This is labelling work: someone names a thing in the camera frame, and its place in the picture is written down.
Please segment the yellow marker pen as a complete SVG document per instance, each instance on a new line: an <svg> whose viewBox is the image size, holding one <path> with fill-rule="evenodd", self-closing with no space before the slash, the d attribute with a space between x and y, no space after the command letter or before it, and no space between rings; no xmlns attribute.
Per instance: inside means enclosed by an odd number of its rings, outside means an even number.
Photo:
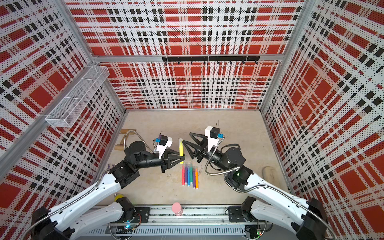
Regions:
<svg viewBox="0 0 384 240"><path fill-rule="evenodd" d="M180 155L181 157L184 156L183 139L179 139L179 155Z"/></svg>

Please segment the violet marker pen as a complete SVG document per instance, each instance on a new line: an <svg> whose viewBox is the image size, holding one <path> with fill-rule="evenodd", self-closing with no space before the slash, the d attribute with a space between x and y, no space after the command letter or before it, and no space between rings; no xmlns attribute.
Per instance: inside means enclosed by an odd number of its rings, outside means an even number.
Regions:
<svg viewBox="0 0 384 240"><path fill-rule="evenodd" d="M196 189L196 170L192 168L192 180L193 180L193 188Z"/></svg>

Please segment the orange marker pen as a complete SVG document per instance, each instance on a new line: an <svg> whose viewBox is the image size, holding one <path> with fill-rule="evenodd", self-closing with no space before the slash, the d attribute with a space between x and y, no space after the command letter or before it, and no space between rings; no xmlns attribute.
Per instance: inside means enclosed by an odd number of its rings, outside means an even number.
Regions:
<svg viewBox="0 0 384 240"><path fill-rule="evenodd" d="M198 169L195 168L195 189L199 188L199 174L198 174Z"/></svg>

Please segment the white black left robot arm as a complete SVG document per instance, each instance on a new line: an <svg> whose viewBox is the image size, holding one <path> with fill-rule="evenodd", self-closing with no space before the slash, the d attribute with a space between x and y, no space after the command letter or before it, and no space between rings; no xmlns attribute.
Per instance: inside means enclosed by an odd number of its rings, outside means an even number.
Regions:
<svg viewBox="0 0 384 240"><path fill-rule="evenodd" d="M116 199L111 205L89 213L89 209L106 197L122 190L140 175L139 169L160 167L164 173L185 160L166 145L158 145L158 151L150 153L142 141L135 141L124 150L125 158L75 197L47 209L41 207L33 213L32 226L28 230L33 240L74 240L81 235L109 223L140 221L142 215L127 197Z"/></svg>

